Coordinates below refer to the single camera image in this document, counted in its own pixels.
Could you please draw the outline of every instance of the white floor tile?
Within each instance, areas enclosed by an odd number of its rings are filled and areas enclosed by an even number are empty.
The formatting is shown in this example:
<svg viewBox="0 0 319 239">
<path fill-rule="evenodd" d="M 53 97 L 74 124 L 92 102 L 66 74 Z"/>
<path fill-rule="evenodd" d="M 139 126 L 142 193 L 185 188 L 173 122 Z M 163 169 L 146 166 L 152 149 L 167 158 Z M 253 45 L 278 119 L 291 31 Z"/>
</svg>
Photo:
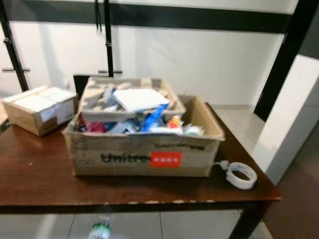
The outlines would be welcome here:
<svg viewBox="0 0 319 239">
<path fill-rule="evenodd" d="M 247 131 L 246 134 L 248 135 L 248 137 L 251 138 L 251 140 L 256 144 L 258 141 L 258 138 L 260 136 L 261 132 L 258 131 Z"/>
<path fill-rule="evenodd" d="M 252 155 L 256 142 L 254 142 L 246 133 L 234 133 L 234 135 L 244 149 Z"/>
<path fill-rule="evenodd" d="M 100 214 L 77 214 L 69 239 L 87 239 Z M 115 213 L 110 216 L 110 239 L 161 239 L 159 213 Z"/>
<path fill-rule="evenodd" d="M 229 110 L 215 110 L 217 115 L 221 118 L 224 124 L 235 135 L 236 133 L 243 133 L 244 131 L 236 123 L 235 120 L 229 115 Z"/>
<path fill-rule="evenodd" d="M 1 215 L 1 239 L 67 239 L 74 215 Z"/>
<path fill-rule="evenodd" d="M 256 229 L 253 231 L 252 236 L 254 239 L 273 239 L 263 221 L 258 224 Z"/>
<path fill-rule="evenodd" d="M 229 110 L 228 114 L 244 131 L 261 132 L 265 125 L 251 110 Z"/>
<path fill-rule="evenodd" d="M 214 110 L 251 110 L 251 105 L 211 105 Z"/>
<path fill-rule="evenodd" d="M 237 210 L 161 212 L 163 239 L 227 239 L 239 219 Z"/>
</svg>

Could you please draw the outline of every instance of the white notepad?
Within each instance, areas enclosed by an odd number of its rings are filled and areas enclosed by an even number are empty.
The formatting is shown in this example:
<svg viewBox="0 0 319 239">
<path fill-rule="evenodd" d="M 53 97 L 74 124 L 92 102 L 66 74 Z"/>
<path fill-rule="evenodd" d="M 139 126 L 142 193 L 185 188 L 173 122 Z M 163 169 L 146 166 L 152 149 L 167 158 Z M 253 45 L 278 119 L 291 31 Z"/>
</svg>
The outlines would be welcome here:
<svg viewBox="0 0 319 239">
<path fill-rule="evenodd" d="M 113 96 L 129 112 L 154 109 L 169 103 L 167 98 L 154 89 L 117 90 Z"/>
</svg>

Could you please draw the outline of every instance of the sticker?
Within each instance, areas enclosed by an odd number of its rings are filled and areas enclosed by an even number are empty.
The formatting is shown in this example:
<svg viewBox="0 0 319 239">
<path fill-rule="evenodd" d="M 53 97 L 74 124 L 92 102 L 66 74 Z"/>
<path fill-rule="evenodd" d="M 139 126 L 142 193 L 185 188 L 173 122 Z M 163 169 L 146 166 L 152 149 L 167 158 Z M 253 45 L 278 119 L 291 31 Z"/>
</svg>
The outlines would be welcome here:
<svg viewBox="0 0 319 239">
<path fill-rule="evenodd" d="M 40 113 L 42 122 L 46 122 L 49 119 L 56 117 L 56 106 L 50 107 L 47 110 L 44 110 Z"/>
<path fill-rule="evenodd" d="M 56 118 L 58 124 L 64 123 L 74 116 L 73 99 L 57 104 Z"/>
<path fill-rule="evenodd" d="M 181 152 L 152 152 L 151 167 L 153 168 L 179 168 Z"/>
</svg>

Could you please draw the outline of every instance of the table leg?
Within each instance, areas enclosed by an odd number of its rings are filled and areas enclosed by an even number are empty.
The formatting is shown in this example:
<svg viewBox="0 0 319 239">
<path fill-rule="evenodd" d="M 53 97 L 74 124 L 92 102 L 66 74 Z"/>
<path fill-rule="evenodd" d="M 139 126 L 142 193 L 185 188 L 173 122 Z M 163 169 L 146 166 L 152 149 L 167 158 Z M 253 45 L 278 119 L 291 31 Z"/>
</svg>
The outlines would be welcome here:
<svg viewBox="0 0 319 239">
<path fill-rule="evenodd" d="M 245 208 L 229 239 L 248 239 L 270 205 L 269 202 L 259 202 Z"/>
</svg>

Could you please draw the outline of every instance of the tape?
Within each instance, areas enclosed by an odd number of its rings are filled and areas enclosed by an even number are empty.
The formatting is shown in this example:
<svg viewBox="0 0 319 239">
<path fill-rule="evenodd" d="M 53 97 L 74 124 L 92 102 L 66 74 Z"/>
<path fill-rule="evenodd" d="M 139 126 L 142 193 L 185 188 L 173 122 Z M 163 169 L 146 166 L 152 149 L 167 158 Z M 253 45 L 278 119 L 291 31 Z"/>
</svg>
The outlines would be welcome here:
<svg viewBox="0 0 319 239">
<path fill-rule="evenodd" d="M 251 189 L 257 180 L 256 172 L 246 164 L 234 162 L 229 164 L 227 160 L 215 162 L 213 165 L 220 165 L 226 171 L 226 180 L 236 188 L 248 190 Z M 240 172 L 248 177 L 248 180 L 237 177 L 233 172 Z"/>
</svg>

